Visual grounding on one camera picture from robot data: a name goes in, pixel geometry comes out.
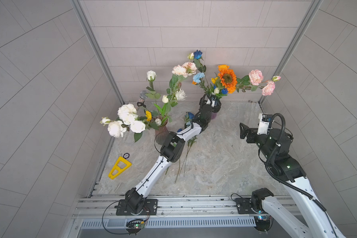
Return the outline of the dark blue rose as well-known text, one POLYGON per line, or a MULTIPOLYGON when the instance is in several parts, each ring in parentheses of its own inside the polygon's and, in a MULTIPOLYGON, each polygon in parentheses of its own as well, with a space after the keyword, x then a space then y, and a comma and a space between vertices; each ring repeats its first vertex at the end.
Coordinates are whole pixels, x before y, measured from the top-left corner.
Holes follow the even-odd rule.
MULTIPOLYGON (((192 120, 194 119, 194 114, 193 113, 190 113, 190 112, 187 112, 186 115, 184 116, 184 121, 185 121, 185 128, 188 128, 189 126, 192 126, 192 120)), ((180 176, 179 175, 179 171, 182 167, 182 164, 179 164, 179 170, 178 170, 178 173, 176 175, 176 179, 175 179, 175 182, 177 182, 178 180, 178 177, 180 176)))

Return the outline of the small blue tulip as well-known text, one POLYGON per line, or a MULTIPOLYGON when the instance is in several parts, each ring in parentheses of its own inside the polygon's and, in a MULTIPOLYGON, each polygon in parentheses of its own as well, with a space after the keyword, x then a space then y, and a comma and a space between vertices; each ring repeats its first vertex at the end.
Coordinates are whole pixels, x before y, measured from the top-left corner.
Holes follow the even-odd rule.
POLYGON ((178 129, 177 132, 171 131, 167 137, 167 149, 165 151, 168 162, 175 163, 182 154, 184 147, 184 139, 179 137, 182 135, 183 129, 178 129))

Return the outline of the dark blue rose vase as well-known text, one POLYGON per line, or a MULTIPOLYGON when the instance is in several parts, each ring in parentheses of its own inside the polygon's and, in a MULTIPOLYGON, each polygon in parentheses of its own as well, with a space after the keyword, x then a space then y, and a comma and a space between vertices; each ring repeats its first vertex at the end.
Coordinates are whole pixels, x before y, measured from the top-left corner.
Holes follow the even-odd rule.
POLYGON ((206 66, 203 63, 201 63, 201 60, 202 60, 202 51, 196 50, 193 53, 193 62, 200 72, 205 73, 206 66))

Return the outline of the dark red glass vase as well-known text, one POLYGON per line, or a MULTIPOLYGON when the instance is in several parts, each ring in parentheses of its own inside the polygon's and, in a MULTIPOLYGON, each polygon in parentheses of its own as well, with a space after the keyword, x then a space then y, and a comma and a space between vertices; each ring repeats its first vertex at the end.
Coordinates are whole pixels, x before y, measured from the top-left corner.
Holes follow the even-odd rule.
POLYGON ((163 145, 163 143, 165 142, 165 140, 169 134, 169 131, 167 129, 167 124, 168 124, 168 121, 165 121, 163 124, 158 126, 157 130, 155 130, 155 139, 159 145, 163 145))

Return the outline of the white rose bouquet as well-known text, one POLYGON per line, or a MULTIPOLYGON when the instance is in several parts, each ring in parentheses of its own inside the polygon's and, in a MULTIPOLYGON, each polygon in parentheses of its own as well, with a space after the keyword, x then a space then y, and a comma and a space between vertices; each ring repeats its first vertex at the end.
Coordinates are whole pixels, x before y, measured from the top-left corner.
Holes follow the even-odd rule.
POLYGON ((107 126, 111 137, 123 137, 126 132, 134 133, 134 141, 141 139, 143 132, 147 129, 148 121, 146 116, 139 116, 137 109, 133 104, 122 105, 118 109, 118 117, 111 120, 109 117, 103 117, 100 124, 107 126))

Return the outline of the blue purple glass vase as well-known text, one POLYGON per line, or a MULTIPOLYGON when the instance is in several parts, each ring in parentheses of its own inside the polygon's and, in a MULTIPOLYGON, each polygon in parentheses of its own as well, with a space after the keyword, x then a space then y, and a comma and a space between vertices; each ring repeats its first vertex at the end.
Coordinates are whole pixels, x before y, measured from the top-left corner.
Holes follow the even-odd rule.
POLYGON ((211 120, 215 119, 217 117, 218 113, 214 113, 212 112, 211 113, 211 120))

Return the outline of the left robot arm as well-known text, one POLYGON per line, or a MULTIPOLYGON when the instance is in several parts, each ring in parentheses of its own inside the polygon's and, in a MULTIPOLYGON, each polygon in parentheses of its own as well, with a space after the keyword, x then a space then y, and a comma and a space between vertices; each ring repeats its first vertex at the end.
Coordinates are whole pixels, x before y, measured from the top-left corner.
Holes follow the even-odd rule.
POLYGON ((194 115, 190 125, 181 132, 168 134, 154 166, 136 187, 127 191, 125 203, 130 213, 139 214, 143 210, 145 200, 153 185, 166 169, 179 160, 185 143, 206 130, 211 121, 211 115, 219 112, 222 104, 215 95, 204 95, 199 105, 199 111, 194 115))

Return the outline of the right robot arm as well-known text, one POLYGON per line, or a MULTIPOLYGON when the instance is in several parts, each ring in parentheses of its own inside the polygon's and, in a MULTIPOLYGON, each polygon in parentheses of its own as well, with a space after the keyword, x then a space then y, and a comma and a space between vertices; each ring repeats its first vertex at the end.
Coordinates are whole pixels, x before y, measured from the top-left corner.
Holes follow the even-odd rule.
POLYGON ((258 128, 240 124, 240 138, 258 146, 259 156, 269 176, 279 182, 294 200, 304 222, 301 222, 267 188, 254 191, 251 208, 257 213, 272 217, 292 238, 342 238, 327 209, 317 198, 306 172, 290 154, 293 134, 285 127, 272 128, 263 122, 258 128))

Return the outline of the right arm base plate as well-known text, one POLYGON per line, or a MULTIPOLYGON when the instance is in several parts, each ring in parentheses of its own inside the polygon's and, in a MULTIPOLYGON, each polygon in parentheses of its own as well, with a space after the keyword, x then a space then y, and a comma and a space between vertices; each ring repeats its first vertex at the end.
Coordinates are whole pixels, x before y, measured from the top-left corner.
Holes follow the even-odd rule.
POLYGON ((235 198, 234 199, 238 214, 252 214, 254 216, 259 216, 261 214, 265 214, 263 210, 254 210, 252 203, 249 199, 246 198, 235 198))

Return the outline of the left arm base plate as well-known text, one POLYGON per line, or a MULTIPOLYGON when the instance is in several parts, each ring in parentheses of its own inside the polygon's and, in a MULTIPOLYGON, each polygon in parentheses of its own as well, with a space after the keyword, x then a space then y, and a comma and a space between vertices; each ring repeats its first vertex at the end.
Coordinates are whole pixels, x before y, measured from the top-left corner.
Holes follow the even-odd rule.
POLYGON ((141 200, 137 204, 133 204, 130 201, 121 199, 116 206, 117 216, 143 216, 143 215, 156 215, 158 207, 157 199, 145 199, 141 200))

